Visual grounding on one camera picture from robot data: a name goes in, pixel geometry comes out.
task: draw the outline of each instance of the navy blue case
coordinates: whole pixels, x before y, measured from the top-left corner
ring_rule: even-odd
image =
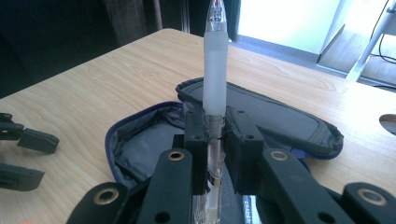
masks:
[[[247,112],[268,147],[290,150],[305,166],[305,156],[328,160],[341,152],[344,136],[330,123],[232,83],[227,88],[227,105]],[[117,182],[132,188],[152,176],[174,135],[184,133],[185,113],[202,106],[202,90],[202,78],[183,82],[176,87],[182,102],[151,106],[109,129],[106,155]],[[233,194],[226,170],[222,183],[222,223],[243,223],[242,197]]]

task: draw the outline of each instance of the clamp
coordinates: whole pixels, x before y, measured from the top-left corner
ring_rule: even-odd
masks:
[[[110,182],[94,187],[67,224],[196,223],[192,197],[205,193],[208,180],[204,136],[203,112],[195,107],[186,114],[185,133],[175,135],[151,178],[131,189]],[[228,108],[225,164],[234,192],[256,195],[262,223],[396,223],[396,198],[389,192],[349,183],[338,194],[321,186],[290,152],[266,147],[264,140],[247,113]]]
[[[22,124],[14,123],[12,115],[0,113],[0,140],[18,141],[19,147],[53,154],[59,144],[59,139],[48,133],[24,128]],[[0,188],[28,191],[36,189],[44,172],[9,165],[0,162]]]

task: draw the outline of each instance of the black clip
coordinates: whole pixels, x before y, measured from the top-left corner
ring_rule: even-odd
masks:
[[[59,139],[48,133],[32,129],[12,121],[12,115],[0,113],[0,140],[18,141],[19,147],[52,154],[59,144]],[[0,162],[0,188],[27,191],[36,189],[44,172]]]

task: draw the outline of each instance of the wall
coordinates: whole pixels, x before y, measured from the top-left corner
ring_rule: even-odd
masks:
[[[319,55],[344,25],[350,2],[242,0],[238,34]]]

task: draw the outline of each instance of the wooden table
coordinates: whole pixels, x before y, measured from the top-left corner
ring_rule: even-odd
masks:
[[[0,189],[1,223],[65,223],[92,187],[113,181],[105,134],[115,122],[164,101],[175,86],[201,77],[203,39],[161,30],[0,100],[0,111],[26,127],[60,138],[53,155],[2,142],[0,161],[42,170],[38,189]],[[396,136],[379,123],[396,114],[396,94],[230,47],[228,80],[336,125],[344,150],[309,160],[318,182],[341,192],[364,181],[396,195]]]

